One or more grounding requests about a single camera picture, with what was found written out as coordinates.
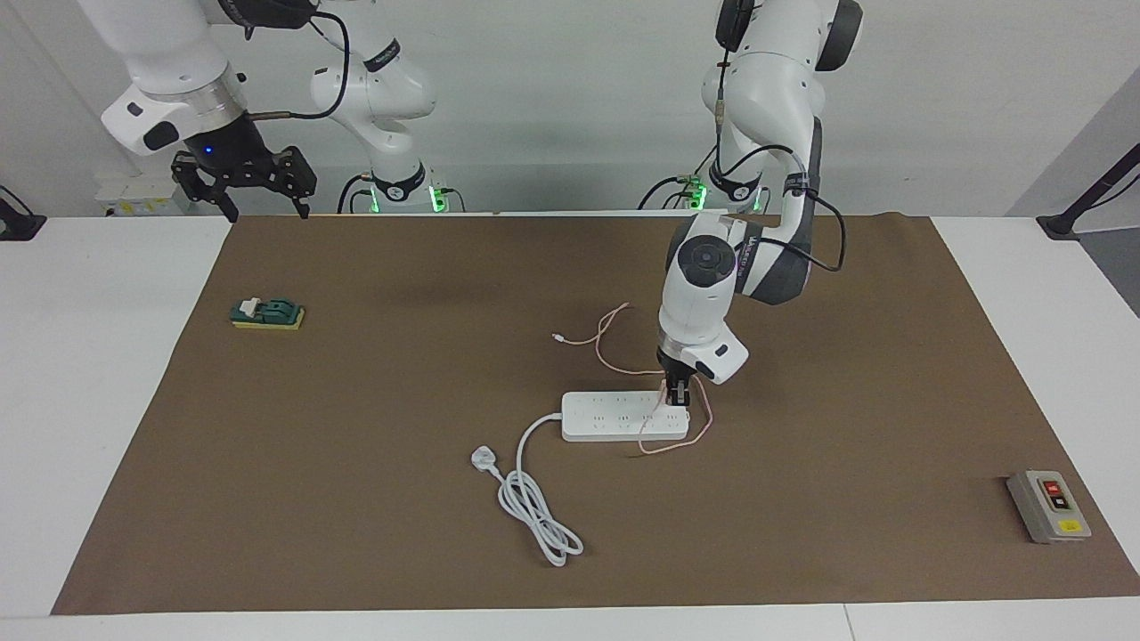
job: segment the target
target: switch box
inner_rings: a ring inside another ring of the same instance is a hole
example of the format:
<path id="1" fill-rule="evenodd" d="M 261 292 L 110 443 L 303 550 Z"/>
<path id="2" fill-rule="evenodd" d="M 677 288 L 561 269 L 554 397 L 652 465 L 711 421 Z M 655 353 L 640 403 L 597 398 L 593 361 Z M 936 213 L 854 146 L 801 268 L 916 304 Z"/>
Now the switch box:
<path id="1" fill-rule="evenodd" d="M 1007 479 L 1005 487 L 1035 543 L 1081 541 L 1092 536 L 1060 472 L 1027 470 Z"/>

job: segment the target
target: white wall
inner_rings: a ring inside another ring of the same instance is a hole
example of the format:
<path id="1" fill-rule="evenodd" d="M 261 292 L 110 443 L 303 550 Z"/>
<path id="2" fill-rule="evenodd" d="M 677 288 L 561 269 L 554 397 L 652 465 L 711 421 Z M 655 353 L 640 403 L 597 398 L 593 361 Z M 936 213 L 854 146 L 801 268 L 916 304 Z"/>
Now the white wall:
<path id="1" fill-rule="evenodd" d="M 133 172 L 127 152 L 0 1 L 0 184 L 36 212 L 97 214 L 97 168 Z"/>
<path id="2" fill-rule="evenodd" d="M 84 108 L 101 111 L 122 91 L 125 71 L 73 2 L 5 2 Z M 717 0 L 386 6 L 406 55 L 440 89 L 437 112 L 413 123 L 423 153 L 472 208 L 632 208 L 658 177 L 691 169 L 711 145 L 700 82 L 718 58 Z M 1135 68 L 1135 0 L 863 6 L 861 48 L 824 78 L 824 190 L 850 212 L 1005 213 Z M 249 43 L 233 26 L 214 35 L 250 75 L 246 95 L 258 109 L 311 109 L 309 74 L 337 60 L 310 31 L 261 31 Z M 0 111 L 19 108 L 11 100 L 2 92 Z M 47 127 L 54 116 L 35 117 Z M 335 123 L 269 122 L 262 131 L 271 147 L 298 144 L 318 167 L 318 210 L 331 209 L 343 180 L 364 167 L 364 153 Z M 18 152 L 3 145 L 0 170 L 18 153 L 55 157 L 57 145 L 49 136 Z M 138 164 L 163 171 L 168 160 Z M 73 192 L 66 200 L 65 190 Z M 89 182 L 52 180 L 36 197 L 67 213 L 90 193 Z M 239 204 L 288 209 L 262 195 Z"/>
<path id="3" fill-rule="evenodd" d="M 1073 139 L 1013 205 L 1008 216 L 1047 216 L 1068 209 L 1133 146 L 1140 145 L 1140 68 Z M 1133 170 L 1108 195 L 1135 175 Z M 1140 227 L 1140 188 L 1077 220 L 1077 232 Z"/>

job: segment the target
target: white table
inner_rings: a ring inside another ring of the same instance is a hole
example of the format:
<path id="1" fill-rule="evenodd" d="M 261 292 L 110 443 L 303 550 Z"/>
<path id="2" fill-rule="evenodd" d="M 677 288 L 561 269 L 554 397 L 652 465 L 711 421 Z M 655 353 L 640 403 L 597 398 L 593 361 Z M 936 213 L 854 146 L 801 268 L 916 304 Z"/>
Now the white table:
<path id="1" fill-rule="evenodd" d="M 1140 319 L 1078 245 L 1032 220 L 935 222 L 1138 565 Z M 1140 598 L 48 617 L 228 228 L 55 219 L 34 242 L 0 245 L 0 639 L 1140 638 Z"/>

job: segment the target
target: power outlet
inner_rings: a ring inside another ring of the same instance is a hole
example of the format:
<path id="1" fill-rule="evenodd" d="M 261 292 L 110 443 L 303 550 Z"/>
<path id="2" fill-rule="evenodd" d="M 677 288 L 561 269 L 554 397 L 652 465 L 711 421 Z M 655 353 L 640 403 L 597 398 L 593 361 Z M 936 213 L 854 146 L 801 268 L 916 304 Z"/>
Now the power outlet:
<path id="1" fill-rule="evenodd" d="M 657 391 L 570 391 L 562 395 L 562 438 L 577 441 L 679 440 L 689 409 L 661 404 Z"/>

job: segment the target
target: black button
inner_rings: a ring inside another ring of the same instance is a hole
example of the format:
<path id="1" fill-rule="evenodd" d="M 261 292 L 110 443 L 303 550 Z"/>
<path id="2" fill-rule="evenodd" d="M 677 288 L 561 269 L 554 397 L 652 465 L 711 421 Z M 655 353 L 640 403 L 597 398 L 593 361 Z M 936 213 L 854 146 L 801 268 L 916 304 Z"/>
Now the black button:
<path id="1" fill-rule="evenodd" d="M 174 128 L 172 122 L 165 120 L 152 127 L 150 131 L 147 131 L 146 136 L 142 137 L 142 143 L 146 145 L 146 148 L 152 152 L 157 152 L 166 145 L 177 141 L 178 129 Z"/>
<path id="2" fill-rule="evenodd" d="M 720 262 L 720 252 L 712 245 L 699 245 L 693 250 L 697 258 L 697 266 L 702 269 L 712 269 Z"/>

